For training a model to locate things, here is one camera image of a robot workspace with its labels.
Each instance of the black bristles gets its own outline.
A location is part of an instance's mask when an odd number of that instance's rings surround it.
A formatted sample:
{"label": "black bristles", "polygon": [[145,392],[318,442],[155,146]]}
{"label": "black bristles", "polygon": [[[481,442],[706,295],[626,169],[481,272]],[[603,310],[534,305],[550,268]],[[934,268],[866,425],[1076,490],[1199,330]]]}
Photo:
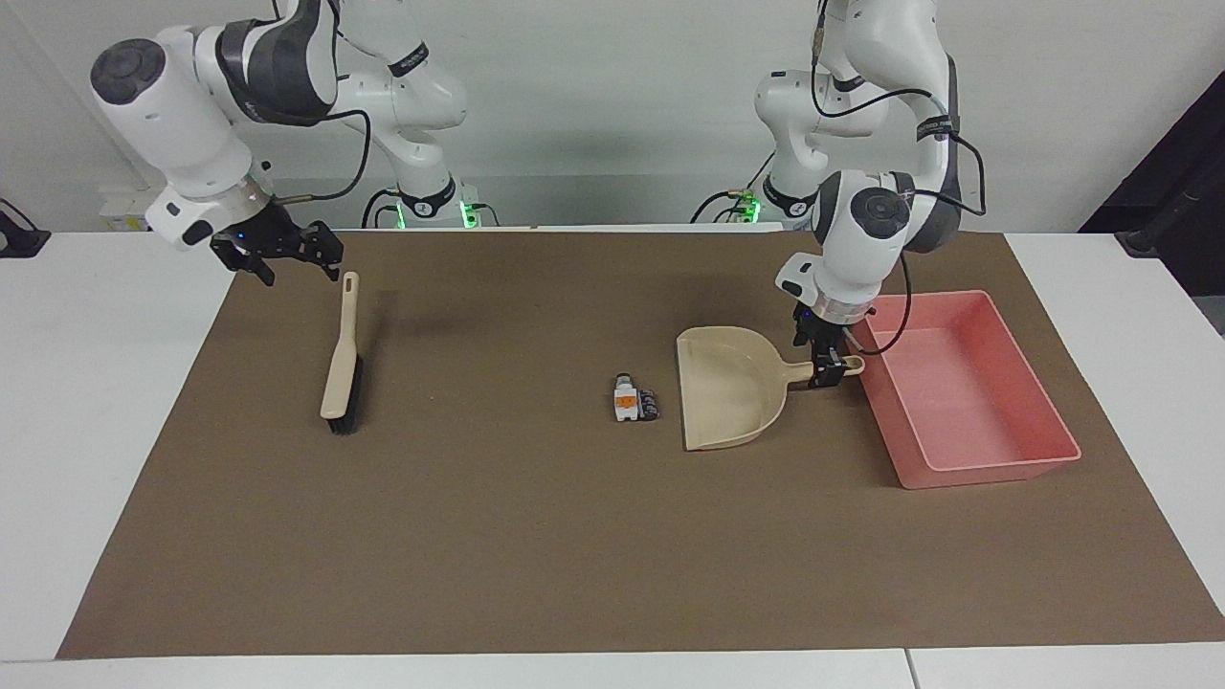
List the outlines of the black bristles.
{"label": "black bristles", "polygon": [[349,435],[358,429],[358,397],[361,395],[361,357],[358,357],[353,365],[353,385],[349,387],[349,403],[344,408],[344,416],[337,419],[328,419],[327,425],[336,435]]}

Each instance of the brush handle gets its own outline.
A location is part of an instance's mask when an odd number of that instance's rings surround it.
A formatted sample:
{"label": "brush handle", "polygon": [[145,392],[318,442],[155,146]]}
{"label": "brush handle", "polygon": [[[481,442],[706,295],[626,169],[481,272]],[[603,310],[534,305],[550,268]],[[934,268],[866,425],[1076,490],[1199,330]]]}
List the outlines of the brush handle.
{"label": "brush handle", "polygon": [[[867,365],[864,357],[858,357],[855,354],[845,356],[843,357],[843,360],[846,362],[846,373],[843,374],[844,376],[860,375]],[[784,363],[783,365],[785,367],[784,370],[788,383],[807,383],[812,379],[812,362],[804,362],[799,364]]]}
{"label": "brush handle", "polygon": [[358,365],[358,292],[361,281],[355,272],[347,272],[341,278],[341,336],[332,352],[332,367],[327,373],[327,386],[323,389],[323,405],[318,416],[325,419],[338,419],[349,407],[349,390],[353,387],[353,373]]}

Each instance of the green light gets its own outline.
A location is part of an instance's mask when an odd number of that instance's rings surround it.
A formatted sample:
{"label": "green light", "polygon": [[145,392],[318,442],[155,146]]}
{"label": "green light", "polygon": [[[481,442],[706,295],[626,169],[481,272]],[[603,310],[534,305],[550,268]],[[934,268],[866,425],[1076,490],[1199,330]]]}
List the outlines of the green light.
{"label": "green light", "polygon": [[736,201],[737,213],[740,213],[740,221],[745,223],[756,223],[762,215],[762,202],[757,200],[751,191],[745,191],[741,194],[740,200]]}
{"label": "green light", "polygon": [[464,204],[463,205],[463,226],[464,226],[464,228],[472,229],[472,228],[477,227],[478,224],[480,224],[480,218],[477,216],[477,212],[473,210],[472,206],[469,206],[468,204]]}

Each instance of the white table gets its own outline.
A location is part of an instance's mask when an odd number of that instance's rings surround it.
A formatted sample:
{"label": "white table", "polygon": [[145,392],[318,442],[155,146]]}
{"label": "white table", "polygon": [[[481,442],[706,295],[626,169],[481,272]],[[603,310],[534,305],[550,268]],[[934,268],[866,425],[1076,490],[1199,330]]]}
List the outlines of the white table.
{"label": "white table", "polygon": [[[1223,607],[1225,342],[1110,237],[1009,243]],[[0,261],[0,687],[1225,687],[1225,644],[49,662],[230,280],[149,234],[61,234]]]}

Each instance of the white wall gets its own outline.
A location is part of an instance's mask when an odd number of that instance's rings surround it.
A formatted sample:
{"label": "white wall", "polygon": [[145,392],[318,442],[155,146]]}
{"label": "white wall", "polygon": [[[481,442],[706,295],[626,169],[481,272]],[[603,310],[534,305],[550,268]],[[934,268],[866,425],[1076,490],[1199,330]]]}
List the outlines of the white wall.
{"label": "white wall", "polygon": [[[20,91],[20,104],[0,93],[0,153],[12,157],[10,139],[51,137],[54,164],[38,175],[82,197],[131,177],[118,162],[80,164],[114,147],[83,124],[22,120],[15,109],[86,103],[93,112],[89,65],[113,42],[173,23],[271,13],[262,0],[0,0],[0,10],[5,4],[33,42],[54,47],[61,80],[42,94]],[[472,96],[469,120],[442,136],[454,170],[505,222],[543,224],[685,221],[708,192],[747,181],[771,147],[753,91],[772,69],[806,65],[815,2],[414,5],[435,59]],[[987,157],[991,215],[968,218],[973,229],[1077,229],[1225,69],[1220,0],[944,0],[940,27],[960,70],[963,134]],[[13,69],[5,58],[0,76],[12,78]],[[900,105],[889,121],[888,134],[835,147],[834,163],[909,167],[913,125]],[[360,152],[359,135],[338,124],[245,125],[243,136],[274,163],[282,192],[342,186]],[[18,184],[9,167],[5,188]],[[973,169],[963,172],[973,186]],[[390,181],[377,161],[364,189]],[[58,227],[88,222],[81,204],[61,206],[62,194],[21,185],[22,201]],[[364,200],[295,212],[352,226]]]}
{"label": "white wall", "polygon": [[76,229],[97,215],[103,184],[145,180],[0,1],[0,196],[45,229]]}

